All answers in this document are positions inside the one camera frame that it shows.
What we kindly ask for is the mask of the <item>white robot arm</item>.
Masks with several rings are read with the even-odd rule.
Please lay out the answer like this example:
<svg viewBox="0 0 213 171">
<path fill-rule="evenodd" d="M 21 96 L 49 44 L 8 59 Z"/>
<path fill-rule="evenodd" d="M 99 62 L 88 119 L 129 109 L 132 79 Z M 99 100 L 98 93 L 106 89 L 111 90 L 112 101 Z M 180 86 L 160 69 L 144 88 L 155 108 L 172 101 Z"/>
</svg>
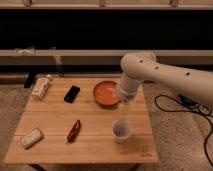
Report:
<svg viewBox="0 0 213 171">
<path fill-rule="evenodd" d="M 130 102 L 139 86 L 149 80 L 213 110 L 213 72 L 161 64 L 152 52 L 128 53 L 122 57 L 120 66 L 123 73 L 115 95 L 121 102 Z"/>
</svg>

